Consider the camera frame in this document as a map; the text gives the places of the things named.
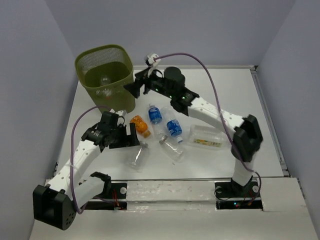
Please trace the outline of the red cap clear bottle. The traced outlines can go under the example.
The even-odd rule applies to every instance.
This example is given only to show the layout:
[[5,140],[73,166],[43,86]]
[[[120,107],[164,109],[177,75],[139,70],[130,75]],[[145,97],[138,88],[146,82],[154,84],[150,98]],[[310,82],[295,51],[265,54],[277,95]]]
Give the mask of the red cap clear bottle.
[[112,83],[112,79],[107,75],[102,75],[99,79],[99,86],[102,89],[96,91],[96,95],[100,98],[109,98],[113,91],[109,89],[109,85]]

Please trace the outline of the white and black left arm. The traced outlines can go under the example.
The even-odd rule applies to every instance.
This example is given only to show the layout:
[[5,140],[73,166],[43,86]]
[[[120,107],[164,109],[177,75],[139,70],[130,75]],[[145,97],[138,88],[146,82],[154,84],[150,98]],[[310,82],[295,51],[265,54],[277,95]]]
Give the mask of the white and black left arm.
[[112,188],[111,177],[93,172],[82,180],[92,162],[106,149],[140,145],[136,126],[120,123],[119,112],[105,111],[99,122],[89,127],[77,146],[71,145],[70,158],[46,185],[37,185],[32,193],[33,217],[60,230],[67,230],[86,204],[99,196],[104,198]]

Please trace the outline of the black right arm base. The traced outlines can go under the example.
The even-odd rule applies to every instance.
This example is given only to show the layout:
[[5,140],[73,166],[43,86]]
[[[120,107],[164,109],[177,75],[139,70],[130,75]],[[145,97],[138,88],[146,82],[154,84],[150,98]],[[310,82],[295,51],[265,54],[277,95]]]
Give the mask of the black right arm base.
[[214,183],[214,197],[217,210],[262,210],[261,195],[256,181],[249,183],[247,189],[236,192],[232,189],[231,182],[219,181]]

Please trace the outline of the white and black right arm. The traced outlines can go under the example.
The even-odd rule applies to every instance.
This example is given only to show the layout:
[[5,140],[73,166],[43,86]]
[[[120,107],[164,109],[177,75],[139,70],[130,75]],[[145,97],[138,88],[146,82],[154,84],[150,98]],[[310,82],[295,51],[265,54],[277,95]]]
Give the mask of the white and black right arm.
[[230,190],[235,196],[242,196],[249,189],[253,179],[255,155],[263,142],[262,132],[255,116],[246,117],[224,111],[212,105],[185,86],[185,76],[177,67],[167,67],[161,76],[158,70],[146,68],[135,74],[134,82],[124,85],[134,98],[154,91],[170,98],[170,105],[178,113],[201,120],[224,132],[231,144],[235,157],[234,172],[230,180]]

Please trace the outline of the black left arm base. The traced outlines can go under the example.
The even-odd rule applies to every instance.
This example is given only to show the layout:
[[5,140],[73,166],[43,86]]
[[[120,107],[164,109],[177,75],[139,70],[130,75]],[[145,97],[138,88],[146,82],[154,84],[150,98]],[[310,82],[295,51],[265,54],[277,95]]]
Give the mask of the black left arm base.
[[127,183],[112,182],[111,189],[107,194],[100,194],[90,200],[86,205],[86,210],[107,210],[117,211],[127,209]]

